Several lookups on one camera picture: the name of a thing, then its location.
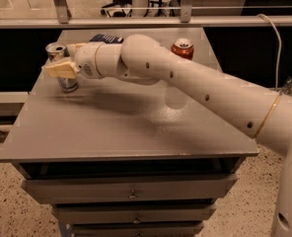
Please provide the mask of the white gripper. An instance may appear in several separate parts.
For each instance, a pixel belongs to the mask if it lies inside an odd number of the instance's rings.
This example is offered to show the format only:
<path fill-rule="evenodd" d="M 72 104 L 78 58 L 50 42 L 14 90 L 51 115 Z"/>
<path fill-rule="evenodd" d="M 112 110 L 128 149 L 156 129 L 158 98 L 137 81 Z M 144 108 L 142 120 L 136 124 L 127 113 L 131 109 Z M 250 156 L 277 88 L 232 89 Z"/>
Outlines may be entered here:
<path fill-rule="evenodd" d="M 47 62 L 41 69 L 54 78 L 75 79 L 79 69 L 80 73 L 86 78 L 101 79 L 102 75 L 98 70 L 96 56 L 102 45 L 101 42 L 69 43 L 67 44 L 67 50 L 70 55 L 75 55 L 75 63 L 70 57 L 64 57 Z"/>

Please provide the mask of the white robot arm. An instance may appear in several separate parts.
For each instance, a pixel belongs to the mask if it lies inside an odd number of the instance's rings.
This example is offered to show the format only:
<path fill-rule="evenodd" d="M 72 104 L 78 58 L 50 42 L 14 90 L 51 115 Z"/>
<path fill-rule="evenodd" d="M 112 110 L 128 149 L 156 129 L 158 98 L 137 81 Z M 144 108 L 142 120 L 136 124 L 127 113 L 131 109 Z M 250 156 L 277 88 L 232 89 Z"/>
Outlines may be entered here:
<path fill-rule="evenodd" d="M 292 97 L 182 58 L 144 35 L 121 43 L 53 42 L 42 67 L 51 77 L 166 81 L 256 142 L 285 157 L 272 237 L 292 237 Z"/>

